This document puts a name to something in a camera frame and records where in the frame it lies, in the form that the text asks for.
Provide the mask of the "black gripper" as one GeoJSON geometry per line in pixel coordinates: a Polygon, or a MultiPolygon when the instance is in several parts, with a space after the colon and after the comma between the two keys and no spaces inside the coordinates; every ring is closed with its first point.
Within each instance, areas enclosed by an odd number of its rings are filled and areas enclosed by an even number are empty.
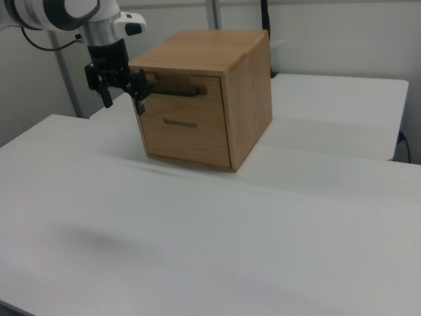
{"type": "Polygon", "coordinates": [[[123,39],[104,46],[89,46],[91,63],[85,66],[88,86],[103,100],[104,107],[113,105],[110,87],[119,88],[135,99],[137,115],[145,112],[145,98],[151,94],[143,70],[132,70],[128,63],[128,52],[123,39]]]}

